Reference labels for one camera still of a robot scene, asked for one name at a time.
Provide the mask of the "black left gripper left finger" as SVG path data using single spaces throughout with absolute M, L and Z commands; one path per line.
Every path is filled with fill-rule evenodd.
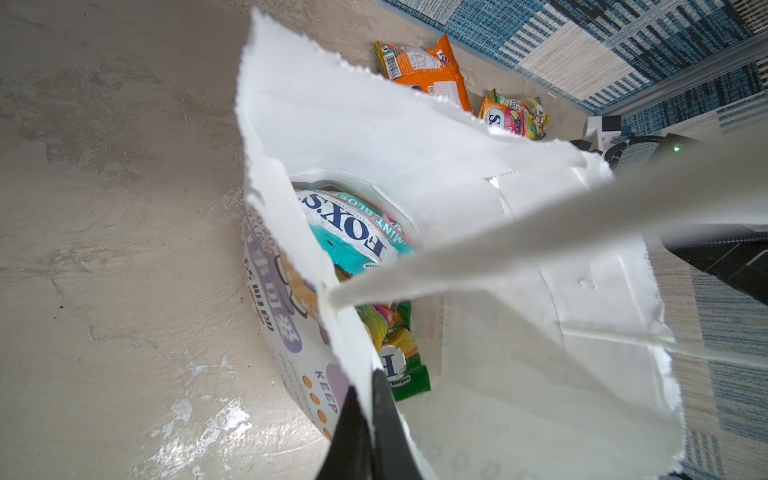
M 316 480 L 368 480 L 372 478 L 372 446 L 354 387 L 345 397 L 335 434 Z

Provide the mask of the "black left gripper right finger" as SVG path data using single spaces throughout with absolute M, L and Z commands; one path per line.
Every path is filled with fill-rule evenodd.
M 389 382 L 382 370 L 376 370 L 372 375 L 372 413 L 372 478 L 422 480 Z

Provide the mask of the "green spring tea bag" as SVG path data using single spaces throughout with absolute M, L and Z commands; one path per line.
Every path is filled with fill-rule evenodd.
M 375 304 L 374 308 L 387 323 L 379 356 L 394 399 L 403 401 L 429 392 L 429 372 L 411 331 L 411 302 Z

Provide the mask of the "teal snack bag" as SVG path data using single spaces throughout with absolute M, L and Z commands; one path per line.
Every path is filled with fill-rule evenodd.
M 389 265 L 414 252 L 397 224 L 348 193 L 298 190 L 296 195 L 321 247 L 350 275 Z

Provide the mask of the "white printed paper bag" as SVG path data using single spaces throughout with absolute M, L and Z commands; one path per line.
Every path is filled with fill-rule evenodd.
M 237 77 L 244 262 L 288 392 L 333 438 L 350 387 L 372 440 L 379 350 L 355 307 L 409 300 L 431 390 L 396 401 L 424 479 L 656 479 L 686 451 L 684 358 L 640 231 L 766 219 L 764 168 L 685 155 L 615 178 L 597 155 L 487 127 L 345 62 L 259 10 Z M 353 276 L 298 190 L 348 193 L 414 252 Z

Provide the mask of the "small green Fox's candy bag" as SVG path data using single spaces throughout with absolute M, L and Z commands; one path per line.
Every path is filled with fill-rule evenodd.
M 528 138 L 541 140 L 546 137 L 546 131 L 550 124 L 550 115 L 545 112 L 539 97 L 512 99 L 493 89 L 490 92 L 490 99 L 503 105 L 510 112 L 515 112 L 518 119 L 524 120 L 525 135 Z

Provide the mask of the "orange snack bag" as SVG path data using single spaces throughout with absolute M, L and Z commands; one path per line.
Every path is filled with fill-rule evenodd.
M 472 112 L 465 80 L 447 35 L 428 50 L 377 41 L 374 53 L 388 80 L 430 96 L 445 97 Z

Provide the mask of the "pink fruits candy bag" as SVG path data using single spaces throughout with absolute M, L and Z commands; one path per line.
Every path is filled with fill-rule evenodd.
M 409 300 L 389 304 L 364 304 L 355 307 L 377 350 L 384 346 L 399 348 L 406 359 L 419 354 L 411 331 L 412 305 Z
M 533 138 L 533 132 L 528 126 L 528 120 L 524 112 L 514 110 L 513 108 L 495 102 L 488 97 L 484 97 L 482 100 L 479 117 L 489 127 L 499 128 L 516 135 Z

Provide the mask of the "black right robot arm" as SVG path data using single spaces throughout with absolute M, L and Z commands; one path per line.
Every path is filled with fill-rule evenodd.
M 687 133 L 638 134 L 621 125 L 622 117 L 591 116 L 585 133 L 572 144 L 597 153 L 614 170 L 629 159 L 628 150 L 641 144 L 653 147 L 649 160 L 656 162 L 697 147 L 701 141 Z M 695 269 L 727 286 L 767 303 L 767 224 L 721 224 L 704 235 L 681 240 L 662 238 L 662 245 Z

